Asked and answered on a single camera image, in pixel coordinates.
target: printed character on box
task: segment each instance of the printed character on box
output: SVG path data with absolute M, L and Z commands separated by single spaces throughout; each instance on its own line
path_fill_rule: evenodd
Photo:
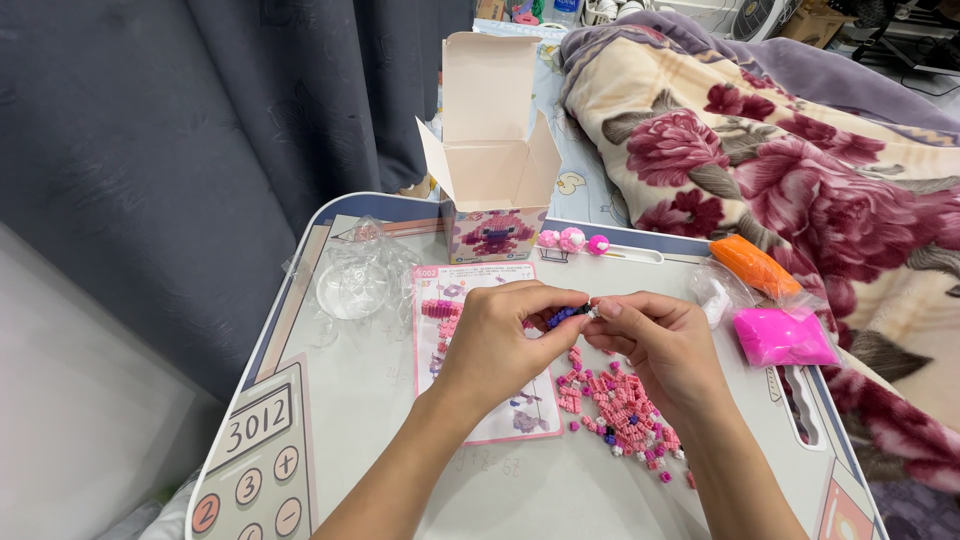
M 488 212 L 491 216 L 473 231 L 464 234 L 461 241 L 468 246 L 476 246 L 473 253 L 478 257 L 486 255 L 505 255 L 516 249 L 516 241 L 527 241 L 534 237 L 534 228 L 523 223 L 515 214 L 520 210 L 503 213 L 500 210 Z

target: orange play dough bag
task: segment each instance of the orange play dough bag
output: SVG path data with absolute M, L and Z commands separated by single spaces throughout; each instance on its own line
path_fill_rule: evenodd
M 763 291 L 778 304 L 804 292 L 782 266 L 739 234 L 710 242 L 709 249 L 744 283 Z

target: fingernail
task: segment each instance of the fingernail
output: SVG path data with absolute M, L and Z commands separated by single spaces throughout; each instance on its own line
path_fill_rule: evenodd
M 623 306 L 617 302 L 613 300 L 600 301 L 600 314 L 604 317 L 619 317 L 620 311 L 623 311 Z

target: pink fluffy ball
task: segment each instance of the pink fluffy ball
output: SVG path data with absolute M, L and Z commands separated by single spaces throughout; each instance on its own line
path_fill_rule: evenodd
M 557 247 L 558 240 L 560 240 L 560 233 L 556 231 L 544 231 L 537 236 L 537 243 L 544 248 Z
M 594 255 L 603 255 L 607 253 L 610 249 L 610 241 L 606 236 L 598 234 L 590 239 L 590 242 L 587 242 L 587 251 L 593 253 Z
M 576 227 L 567 227 L 560 232 L 560 240 L 557 243 L 560 249 L 576 253 L 587 245 L 587 237 Z

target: cardboard box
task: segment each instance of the cardboard box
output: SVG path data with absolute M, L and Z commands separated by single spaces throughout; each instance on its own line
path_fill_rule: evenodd
M 847 17 L 832 10 L 827 0 L 805 0 L 777 36 L 823 49 L 843 27 L 843 23 L 851 20 L 856 20 L 856 17 Z
M 417 122 L 451 264 L 526 259 L 543 226 L 561 158 L 542 110 L 527 138 L 539 43 L 471 32 L 444 42 L 444 141 Z
M 507 16 L 507 5 L 503 0 L 479 0 L 477 2 L 477 18 L 510 20 L 510 17 Z

